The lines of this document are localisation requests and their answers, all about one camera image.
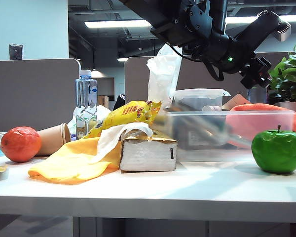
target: white table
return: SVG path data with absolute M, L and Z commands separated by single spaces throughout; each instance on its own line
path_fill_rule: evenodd
M 0 214 L 296 223 L 296 171 L 261 171 L 253 158 L 179 163 L 173 172 L 120 170 L 78 185 L 28 177 L 34 163 L 0 177 Z

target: gray partition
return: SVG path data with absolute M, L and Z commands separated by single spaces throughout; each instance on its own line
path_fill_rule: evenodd
M 275 66 L 287 56 L 287 52 L 258 53 Z M 125 63 L 125 95 L 126 102 L 132 100 L 147 100 L 149 69 L 147 60 L 151 57 L 132 57 Z M 247 89 L 240 83 L 239 74 L 224 74 L 224 81 L 215 81 L 208 73 L 203 63 L 182 59 L 177 90 L 190 88 L 220 88 L 228 91 L 231 96 L 238 93 L 247 97 Z
M 0 131 L 68 123 L 78 77 L 75 59 L 0 61 Z

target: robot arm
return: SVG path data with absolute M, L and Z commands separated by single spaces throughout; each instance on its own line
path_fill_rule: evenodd
M 235 37 L 225 34 L 227 0 L 120 0 L 152 25 L 151 33 L 165 43 L 183 47 L 193 61 L 202 61 L 211 76 L 223 80 L 223 72 L 240 73 L 248 89 L 270 83 L 271 64 L 256 58 L 254 50 L 274 33 L 283 41 L 290 24 L 271 11 L 259 13 L 256 21 Z M 218 68 L 216 74 L 213 66 Z

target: yellow snack bag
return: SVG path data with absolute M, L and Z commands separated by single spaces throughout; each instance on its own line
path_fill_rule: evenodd
M 152 124 L 159 112 L 161 102 L 131 101 L 126 105 L 109 113 L 101 122 L 97 123 L 84 138 L 99 137 L 102 130 L 113 126 L 131 122 L 145 122 Z

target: clear plastic box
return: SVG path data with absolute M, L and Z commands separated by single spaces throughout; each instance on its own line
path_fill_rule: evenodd
M 265 130 L 292 130 L 294 111 L 168 112 L 165 133 L 178 141 L 178 160 L 215 160 L 229 154 L 251 156 L 251 141 Z
M 176 103 L 187 105 L 196 111 L 202 111 L 204 106 L 222 106 L 222 97 L 230 96 L 223 89 L 186 89 L 177 90 L 174 94 Z

